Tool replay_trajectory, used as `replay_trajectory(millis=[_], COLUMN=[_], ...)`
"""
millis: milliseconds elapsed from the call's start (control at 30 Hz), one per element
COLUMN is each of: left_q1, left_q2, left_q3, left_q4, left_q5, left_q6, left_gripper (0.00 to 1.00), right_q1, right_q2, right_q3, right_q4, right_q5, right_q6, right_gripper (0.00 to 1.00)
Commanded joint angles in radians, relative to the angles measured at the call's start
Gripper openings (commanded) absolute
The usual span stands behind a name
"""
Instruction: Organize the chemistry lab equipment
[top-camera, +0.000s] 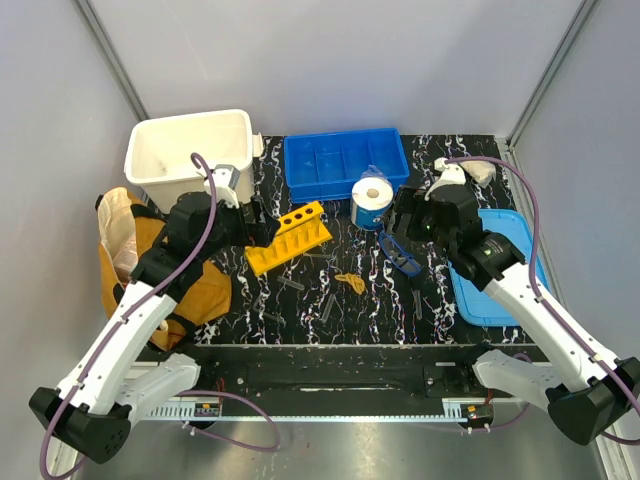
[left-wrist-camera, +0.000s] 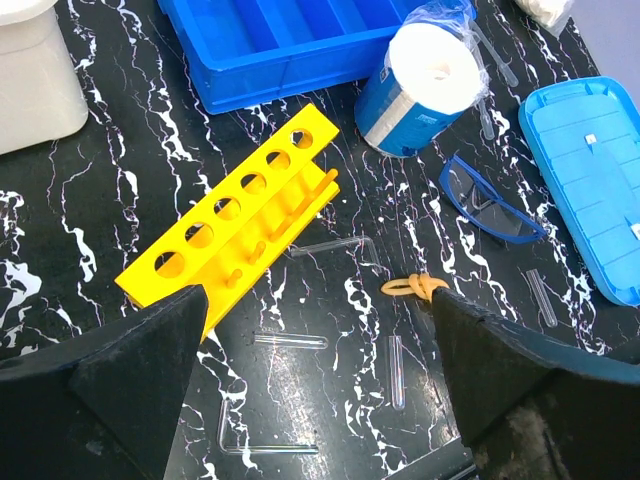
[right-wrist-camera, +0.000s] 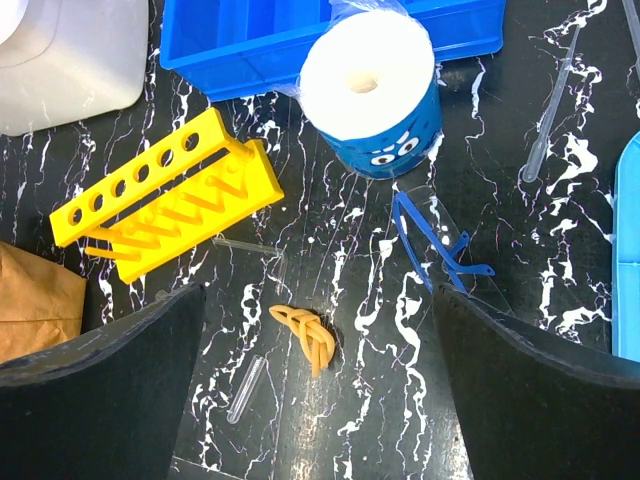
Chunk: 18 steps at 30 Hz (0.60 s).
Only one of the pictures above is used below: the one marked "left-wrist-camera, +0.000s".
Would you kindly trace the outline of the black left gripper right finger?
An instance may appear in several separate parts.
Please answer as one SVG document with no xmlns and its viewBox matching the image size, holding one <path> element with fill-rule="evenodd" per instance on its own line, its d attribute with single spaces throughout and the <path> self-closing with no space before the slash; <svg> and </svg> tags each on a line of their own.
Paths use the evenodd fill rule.
<svg viewBox="0 0 640 480">
<path fill-rule="evenodd" d="M 638 478 L 638 339 L 600 356 L 444 287 L 431 311 L 455 421 L 480 478 Z"/>
</svg>

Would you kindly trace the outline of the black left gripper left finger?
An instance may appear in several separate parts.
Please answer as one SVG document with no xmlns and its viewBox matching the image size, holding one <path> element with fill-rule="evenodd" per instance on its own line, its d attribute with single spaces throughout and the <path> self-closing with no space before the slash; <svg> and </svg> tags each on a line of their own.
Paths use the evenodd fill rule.
<svg viewBox="0 0 640 480">
<path fill-rule="evenodd" d="M 188 286 L 2 361 L 2 478 L 163 478 L 207 308 Z"/>
</svg>

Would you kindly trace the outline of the yellow test tube rack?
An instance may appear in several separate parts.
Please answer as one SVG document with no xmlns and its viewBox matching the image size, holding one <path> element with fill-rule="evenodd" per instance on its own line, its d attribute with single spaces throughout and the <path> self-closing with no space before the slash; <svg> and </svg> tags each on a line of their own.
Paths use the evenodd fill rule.
<svg viewBox="0 0 640 480">
<path fill-rule="evenodd" d="M 338 171 L 314 158 L 338 128 L 313 104 L 232 170 L 133 261 L 116 284 L 139 307 L 188 285 L 208 297 L 214 329 L 339 193 Z"/>
</svg>

